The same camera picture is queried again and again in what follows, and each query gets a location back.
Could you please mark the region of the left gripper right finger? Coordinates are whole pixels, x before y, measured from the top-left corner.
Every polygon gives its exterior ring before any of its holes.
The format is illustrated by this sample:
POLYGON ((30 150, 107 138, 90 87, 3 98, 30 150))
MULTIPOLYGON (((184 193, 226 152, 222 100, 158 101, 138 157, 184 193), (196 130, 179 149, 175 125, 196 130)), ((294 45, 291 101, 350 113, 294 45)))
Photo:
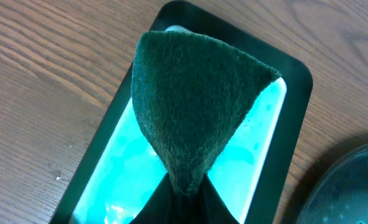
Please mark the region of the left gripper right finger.
POLYGON ((206 174, 187 209, 188 224, 238 224, 206 174))

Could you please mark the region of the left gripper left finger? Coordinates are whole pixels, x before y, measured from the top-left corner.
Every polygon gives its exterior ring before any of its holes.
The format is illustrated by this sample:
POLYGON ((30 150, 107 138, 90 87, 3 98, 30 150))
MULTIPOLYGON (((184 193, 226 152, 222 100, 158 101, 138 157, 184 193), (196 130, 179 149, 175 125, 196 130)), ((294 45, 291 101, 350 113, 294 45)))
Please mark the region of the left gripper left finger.
POLYGON ((174 191, 167 173, 130 224, 172 224, 173 208, 174 191))

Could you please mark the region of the green scouring sponge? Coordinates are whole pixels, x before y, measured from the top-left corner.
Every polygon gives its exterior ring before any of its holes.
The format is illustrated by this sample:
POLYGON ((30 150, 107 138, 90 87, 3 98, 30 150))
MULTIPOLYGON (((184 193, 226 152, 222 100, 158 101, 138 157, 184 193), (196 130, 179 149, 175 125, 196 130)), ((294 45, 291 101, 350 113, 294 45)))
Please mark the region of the green scouring sponge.
POLYGON ((279 78, 271 66, 206 35, 141 36, 132 66, 133 110, 175 193, 197 193, 259 94, 279 78))

